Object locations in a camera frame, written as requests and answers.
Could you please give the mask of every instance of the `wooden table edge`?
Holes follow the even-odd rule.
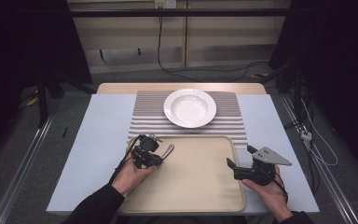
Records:
[[[103,83],[97,94],[136,94],[137,91],[230,91],[237,94],[267,94],[260,83]]]

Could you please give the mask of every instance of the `black cable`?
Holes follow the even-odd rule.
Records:
[[[248,69],[250,67],[253,67],[253,66],[256,66],[258,64],[261,64],[261,63],[268,63],[268,62],[253,62],[253,63],[250,63],[244,67],[241,67],[241,68],[233,68],[233,69],[227,69],[227,70],[219,70],[219,69],[202,69],[202,68],[183,68],[183,69],[175,69],[175,70],[168,70],[166,68],[164,68],[164,66],[162,65],[161,63],[161,60],[160,60],[160,56],[159,56],[159,52],[160,52],[160,48],[161,48],[161,33],[162,33],[162,17],[159,17],[159,32],[158,32],[158,50],[157,50],[157,55],[158,55],[158,66],[159,68],[168,73],[169,75],[171,76],[175,76],[175,77],[183,77],[183,78],[186,78],[186,79],[189,79],[191,81],[195,81],[195,82],[203,82],[201,80],[198,80],[198,79],[195,79],[195,78],[191,78],[191,77],[186,77],[186,76],[182,76],[182,75],[178,75],[178,74],[175,74],[177,72],[188,72],[188,71],[205,71],[205,72],[235,72],[235,71],[240,71],[240,70],[245,70],[245,73],[240,76],[240,77],[237,77],[237,78],[234,78],[228,82],[234,82],[244,76],[246,76],[246,73],[248,71]]]
[[[120,172],[121,168],[124,166],[124,164],[128,161],[127,157],[130,155],[131,151],[133,150],[133,146],[135,145],[135,143],[141,138],[140,135],[138,135],[132,142],[131,146],[127,149],[126,154],[124,155],[124,158],[120,161],[120,163],[118,164],[118,166],[116,167],[115,171],[113,172],[112,176],[109,179],[109,184],[111,185],[113,183],[113,181],[115,180],[116,176],[118,175],[118,173]]]
[[[310,122],[313,122],[313,107],[311,106],[310,107]],[[309,130],[310,130],[310,132],[312,133],[312,131],[313,131],[313,127],[312,127],[312,125],[310,124],[310,126],[309,126]],[[312,150],[312,145],[313,145],[313,138],[311,138],[310,139],[310,150]],[[316,164],[315,164],[315,162],[311,159],[311,152],[309,151],[309,158],[310,158],[310,171],[311,171],[311,178],[312,178],[312,192],[313,192],[313,194],[316,194],[317,192],[318,192],[318,189],[319,189],[319,187],[320,187],[320,179],[319,179],[319,172],[318,172],[318,170],[317,170],[317,168],[316,168]],[[316,173],[316,180],[314,179],[315,178],[315,176],[313,176],[313,170],[312,170],[312,165],[313,165],[313,167],[315,168],[315,173]]]
[[[264,175],[268,176],[271,179],[271,181],[274,182],[282,190],[283,197],[284,197],[284,199],[286,200],[286,203],[287,203],[287,201],[289,200],[289,194],[287,193],[286,189],[284,188],[284,183],[283,183],[283,180],[282,180],[281,176],[278,175],[276,172],[274,172],[275,175],[280,178],[282,184],[280,184],[275,178],[271,178],[271,176],[266,171],[264,171],[263,169],[261,169],[261,168],[259,168],[257,166],[254,166],[254,168],[256,168],[257,170],[261,171]]]
[[[308,90],[308,88],[306,88],[305,86],[301,86],[301,100],[303,100],[303,99],[305,102],[305,106],[309,107],[311,94],[310,94],[310,91]],[[301,118],[299,118],[299,120],[295,120],[293,122],[283,125],[283,128],[285,130],[287,130],[287,129],[290,129],[293,127],[298,127],[300,124],[304,123],[307,120],[307,118],[308,118],[307,113],[304,110],[301,110]]]

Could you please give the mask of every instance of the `aluminum rail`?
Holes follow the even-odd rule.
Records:
[[[28,151],[21,162],[20,168],[17,170],[17,173],[12,178],[4,196],[0,200],[0,224],[4,224],[7,221],[11,208],[13,207],[14,202],[16,202],[17,196],[21,191],[22,184],[24,183],[25,178],[32,167],[34,159],[36,158],[37,152],[42,146],[43,140],[48,133],[48,129],[50,128],[54,115],[60,106],[60,102],[61,101],[55,102],[56,104],[52,106],[48,119],[44,125],[36,131],[34,140],[28,148]]]

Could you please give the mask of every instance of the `wire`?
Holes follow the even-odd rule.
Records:
[[[310,106],[310,121],[313,121],[313,107],[312,105]],[[309,132],[312,133],[313,129],[312,126],[309,126]],[[310,149],[312,149],[312,139],[310,139]],[[320,177],[319,177],[319,172],[318,169],[316,168],[316,164],[315,161],[312,159],[312,154],[310,152],[308,152],[308,165],[310,168],[310,179],[311,179],[311,189],[312,189],[312,194],[315,195],[318,192],[318,189],[320,187]]]
[[[186,78],[188,80],[191,80],[191,81],[195,81],[195,82],[203,82],[201,80],[198,80],[198,79],[195,79],[195,78],[192,78],[192,77],[186,77],[186,76],[183,76],[183,75],[178,75],[178,74],[175,74],[175,73],[178,73],[178,72],[188,72],[188,71],[205,71],[205,72],[222,72],[222,73],[225,73],[225,72],[236,72],[236,71],[240,71],[240,70],[245,70],[244,74],[240,77],[237,77],[237,78],[234,78],[232,80],[229,80],[228,82],[234,82],[236,80],[239,80],[241,79],[242,77],[245,77],[247,72],[248,72],[248,69],[250,67],[253,67],[253,66],[256,66],[256,65],[259,65],[261,63],[268,63],[268,62],[253,62],[253,63],[249,63],[248,65],[244,66],[244,67],[241,67],[241,68],[233,68],[233,69],[227,69],[227,70],[220,70],[220,69],[202,69],[202,68],[183,68],[183,69],[175,69],[175,70],[168,70],[166,69],[162,63],[161,63],[161,60],[160,60],[160,48],[161,48],[161,33],[162,33],[162,17],[159,17],[159,32],[158,32],[158,50],[157,50],[157,55],[158,55],[158,66],[159,68],[168,73],[169,75],[171,76],[175,76],[175,77],[183,77],[183,78]]]
[[[319,134],[318,130],[316,130],[315,126],[313,125],[313,122],[310,120],[310,113],[308,112],[308,109],[305,107],[305,103],[304,103],[303,100],[301,100],[301,103],[303,104],[304,109],[305,109],[305,111],[306,111],[306,113],[307,113],[307,116],[308,116],[308,118],[309,118],[311,127],[312,127],[313,130],[319,135],[319,137],[321,137],[321,139],[326,143],[326,145],[328,146],[328,148],[330,149],[330,151],[332,152],[332,154],[333,154],[334,157],[336,158],[336,161],[335,161],[334,163],[325,162],[322,157],[319,157],[318,155],[316,155],[316,153],[312,150],[310,141],[303,139],[303,142],[304,142],[305,147],[306,147],[307,150],[308,150],[309,152],[311,152],[311,153],[315,156],[315,158],[316,158],[318,161],[320,161],[322,164],[328,165],[328,166],[335,166],[335,165],[337,165],[337,164],[338,164],[338,157],[337,157],[336,152],[330,147],[330,145],[329,145],[329,144],[324,140],[324,138]]]
[[[310,99],[311,99],[310,91],[308,90],[308,88],[305,88],[305,87],[303,87],[303,88],[301,89],[301,99],[305,98],[306,99],[306,106],[310,106]],[[290,129],[290,128],[293,128],[293,127],[299,127],[299,125],[304,123],[304,121],[306,121],[306,120],[307,120],[307,115],[305,113],[303,113],[303,111],[301,111],[301,118],[297,118],[297,120],[283,125],[283,128],[285,130],[287,130],[287,129]]]
[[[266,171],[264,171],[263,169],[261,169],[260,167],[258,166],[253,166],[254,168],[256,168],[257,170],[261,171],[264,175],[268,176],[272,182],[274,182],[283,192],[283,197],[284,199],[286,200],[286,203],[287,201],[289,200],[289,194],[287,193],[286,189],[284,188],[284,183],[283,183],[283,180],[281,178],[280,175],[278,175],[276,172],[274,172],[274,174],[280,178],[281,180],[281,184],[275,179],[275,178],[272,178]]]
[[[113,181],[115,180],[116,176],[118,175],[118,173],[120,172],[121,168],[124,166],[124,164],[130,159],[127,157],[130,155],[130,153],[133,150],[133,146],[135,145],[135,143],[141,138],[141,135],[138,135],[132,142],[131,146],[127,149],[126,154],[124,155],[123,159],[120,161],[120,163],[118,164],[118,166],[116,167],[115,171],[113,172],[112,176],[109,179],[109,184],[112,184]]]

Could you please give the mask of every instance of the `white cable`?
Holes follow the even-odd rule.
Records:
[[[304,144],[306,145],[306,148],[308,151],[310,151],[318,161],[320,161],[321,163],[323,163],[324,165],[328,165],[328,166],[334,166],[334,165],[337,165],[338,164],[338,157],[337,157],[337,154],[336,152],[330,147],[330,145],[324,140],[324,138],[318,133],[318,130],[316,130],[315,126],[313,125],[312,123],[312,120],[310,119],[310,114],[308,113],[308,110],[307,110],[307,107],[305,106],[304,104],[304,101],[301,100],[301,103],[303,104],[304,106],[304,109],[305,109],[305,112],[307,113],[307,117],[310,121],[310,125],[312,126],[313,130],[319,135],[319,137],[321,137],[321,139],[326,143],[326,145],[328,146],[328,148],[331,150],[331,152],[333,153],[334,157],[336,158],[336,162],[335,163],[327,163],[324,161],[324,159],[322,157],[318,157],[316,155],[316,153],[310,148],[310,141],[308,140],[303,140],[304,141]]]

